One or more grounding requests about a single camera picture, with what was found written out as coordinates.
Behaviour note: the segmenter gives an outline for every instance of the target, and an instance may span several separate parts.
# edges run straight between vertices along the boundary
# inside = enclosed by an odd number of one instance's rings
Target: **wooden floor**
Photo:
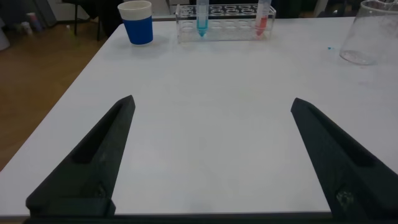
[[[6,32],[11,46],[0,51],[0,170],[104,44],[96,27],[78,24],[77,37],[65,24],[32,37]]]

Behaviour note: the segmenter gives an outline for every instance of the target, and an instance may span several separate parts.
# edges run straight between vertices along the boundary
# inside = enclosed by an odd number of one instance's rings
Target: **test tube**
[[[209,0],[197,0],[197,30],[201,37],[206,34],[209,22]]]
[[[271,9],[272,0],[259,0],[256,15],[256,34],[257,36],[262,35],[267,27],[267,20],[269,11]]]

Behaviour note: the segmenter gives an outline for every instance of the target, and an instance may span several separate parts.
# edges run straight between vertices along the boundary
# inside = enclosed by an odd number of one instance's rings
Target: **chair leg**
[[[75,35],[77,35],[77,4],[75,4]]]
[[[101,31],[101,20],[98,16],[98,27],[97,27],[97,41],[100,41],[100,31]]]

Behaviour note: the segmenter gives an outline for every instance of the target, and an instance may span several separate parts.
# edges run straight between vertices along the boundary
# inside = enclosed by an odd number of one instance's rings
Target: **red liquid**
[[[260,36],[266,29],[267,27],[267,20],[268,17],[264,16],[263,18],[261,18],[261,22],[260,22],[260,26],[256,26],[256,33],[258,36]]]

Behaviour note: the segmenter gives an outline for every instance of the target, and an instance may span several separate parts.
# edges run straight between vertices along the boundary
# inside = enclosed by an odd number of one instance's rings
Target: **test tube rack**
[[[197,31],[196,6],[177,5],[178,42],[267,40],[271,37],[276,15],[276,10],[271,7],[266,28],[261,35],[257,35],[257,4],[214,4],[209,5],[208,12],[208,30],[201,37]]]

